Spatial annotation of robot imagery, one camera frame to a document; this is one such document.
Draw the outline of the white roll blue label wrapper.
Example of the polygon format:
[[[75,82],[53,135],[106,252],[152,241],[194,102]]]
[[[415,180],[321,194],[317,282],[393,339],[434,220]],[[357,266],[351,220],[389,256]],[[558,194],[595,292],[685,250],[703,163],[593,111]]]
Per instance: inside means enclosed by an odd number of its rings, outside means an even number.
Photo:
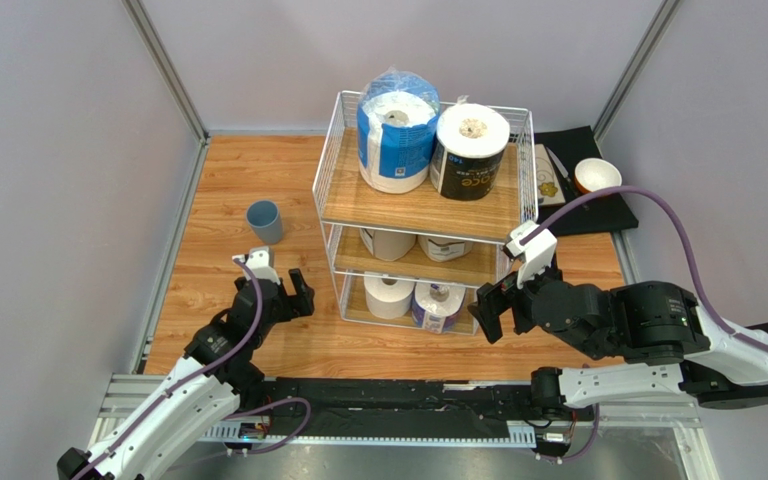
[[[463,286],[417,283],[411,303],[414,324],[435,334],[451,330],[466,296],[467,289]]]

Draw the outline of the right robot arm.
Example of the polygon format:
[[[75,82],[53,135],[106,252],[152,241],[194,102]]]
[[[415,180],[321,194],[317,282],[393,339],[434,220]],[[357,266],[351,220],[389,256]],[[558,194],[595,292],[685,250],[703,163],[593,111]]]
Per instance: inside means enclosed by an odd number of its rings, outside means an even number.
[[[551,267],[524,283],[511,273],[483,285],[468,310],[490,343],[501,338],[500,316],[509,311],[518,334],[540,328],[591,360],[623,359],[534,371],[527,404],[547,416],[673,395],[708,409],[768,405],[768,323],[727,332],[691,292],[668,282],[602,290],[567,283]]]

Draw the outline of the brown paper roll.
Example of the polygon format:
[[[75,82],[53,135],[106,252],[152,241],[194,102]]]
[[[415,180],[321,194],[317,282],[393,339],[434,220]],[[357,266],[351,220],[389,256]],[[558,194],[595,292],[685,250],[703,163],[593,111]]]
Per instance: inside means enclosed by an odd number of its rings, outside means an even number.
[[[407,255],[416,244],[417,235],[387,230],[361,228],[360,239],[376,259],[393,262]]]
[[[419,235],[417,243],[424,254],[434,262],[448,262],[472,252],[475,243],[448,237]]]

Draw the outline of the white roll dark brown wrapper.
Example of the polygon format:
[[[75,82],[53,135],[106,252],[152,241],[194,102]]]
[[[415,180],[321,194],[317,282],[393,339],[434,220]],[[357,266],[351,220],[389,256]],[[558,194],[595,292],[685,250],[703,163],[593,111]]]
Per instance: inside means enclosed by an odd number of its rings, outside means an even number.
[[[466,96],[448,107],[436,128],[430,179],[444,198],[476,201],[494,187],[511,126],[493,108]]]

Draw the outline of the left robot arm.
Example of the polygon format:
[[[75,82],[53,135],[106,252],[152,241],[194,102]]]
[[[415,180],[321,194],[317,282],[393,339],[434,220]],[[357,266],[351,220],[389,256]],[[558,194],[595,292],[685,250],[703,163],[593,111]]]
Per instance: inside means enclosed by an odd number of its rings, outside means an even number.
[[[274,325],[308,317],[315,291],[298,269],[288,294],[274,271],[246,270],[230,307],[199,329],[172,371],[123,424],[87,450],[68,449],[61,479],[156,479],[222,420],[263,416],[286,405],[268,403],[264,374],[253,364]]]

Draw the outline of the plain white paper towel roll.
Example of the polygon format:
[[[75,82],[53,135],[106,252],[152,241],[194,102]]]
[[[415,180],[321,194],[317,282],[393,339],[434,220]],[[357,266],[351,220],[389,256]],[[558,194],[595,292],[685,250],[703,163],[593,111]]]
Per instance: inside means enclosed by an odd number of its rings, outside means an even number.
[[[415,282],[394,277],[363,278],[366,306],[378,319],[392,320],[405,315],[411,307]]]

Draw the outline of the white wire wooden shelf rack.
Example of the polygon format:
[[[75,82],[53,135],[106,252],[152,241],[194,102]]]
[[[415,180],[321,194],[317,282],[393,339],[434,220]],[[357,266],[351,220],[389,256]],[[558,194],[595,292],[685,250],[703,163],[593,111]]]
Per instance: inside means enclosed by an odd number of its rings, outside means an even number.
[[[412,328],[410,313],[382,319],[367,307],[365,283],[375,277],[416,284],[461,286],[472,302],[476,290],[507,275],[512,262],[501,248],[509,232],[538,216],[533,115],[525,108],[497,107],[512,135],[490,193],[476,201],[447,199],[430,182],[405,194],[388,194],[362,178],[357,155],[356,111],[361,95],[338,93],[313,183],[313,198],[343,320]],[[363,230],[428,235],[470,241],[471,252],[446,262],[418,246],[398,260],[375,258]]]

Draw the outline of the blue paper towel roll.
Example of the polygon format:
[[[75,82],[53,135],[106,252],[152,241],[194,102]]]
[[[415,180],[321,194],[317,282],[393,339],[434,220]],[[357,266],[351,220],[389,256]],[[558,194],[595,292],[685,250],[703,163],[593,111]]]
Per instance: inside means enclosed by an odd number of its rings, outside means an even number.
[[[360,173],[373,189],[405,194],[427,178],[441,114],[438,90],[393,67],[371,80],[357,106]]]

